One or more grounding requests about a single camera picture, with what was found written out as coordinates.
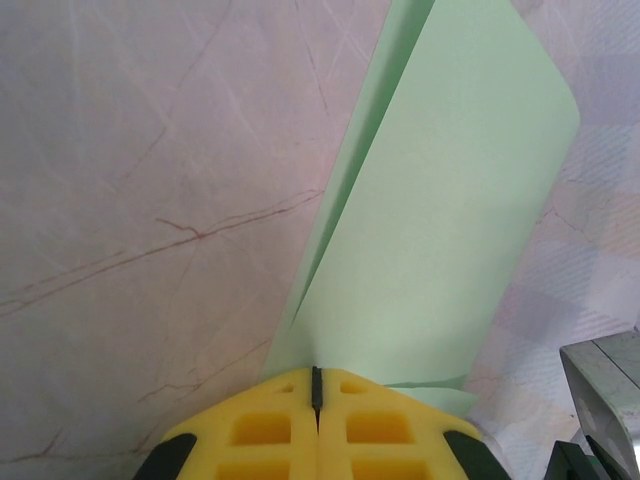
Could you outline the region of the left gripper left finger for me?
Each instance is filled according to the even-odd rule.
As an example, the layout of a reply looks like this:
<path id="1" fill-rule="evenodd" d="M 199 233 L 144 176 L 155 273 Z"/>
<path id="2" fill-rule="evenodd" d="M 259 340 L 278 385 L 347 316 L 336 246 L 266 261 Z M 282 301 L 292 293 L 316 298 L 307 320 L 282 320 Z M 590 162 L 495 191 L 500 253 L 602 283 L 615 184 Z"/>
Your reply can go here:
<path id="1" fill-rule="evenodd" d="M 172 427 L 136 479 L 316 479 L 321 369 L 298 369 Z"/>

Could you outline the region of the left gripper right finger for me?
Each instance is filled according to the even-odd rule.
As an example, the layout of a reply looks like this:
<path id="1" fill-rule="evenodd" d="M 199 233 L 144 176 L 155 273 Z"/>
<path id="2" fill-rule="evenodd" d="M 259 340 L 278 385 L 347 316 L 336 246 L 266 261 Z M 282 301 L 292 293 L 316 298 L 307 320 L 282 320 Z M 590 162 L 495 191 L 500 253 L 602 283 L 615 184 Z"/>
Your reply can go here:
<path id="1" fill-rule="evenodd" d="M 469 422 L 340 369 L 315 369 L 319 479 L 507 479 Z"/>

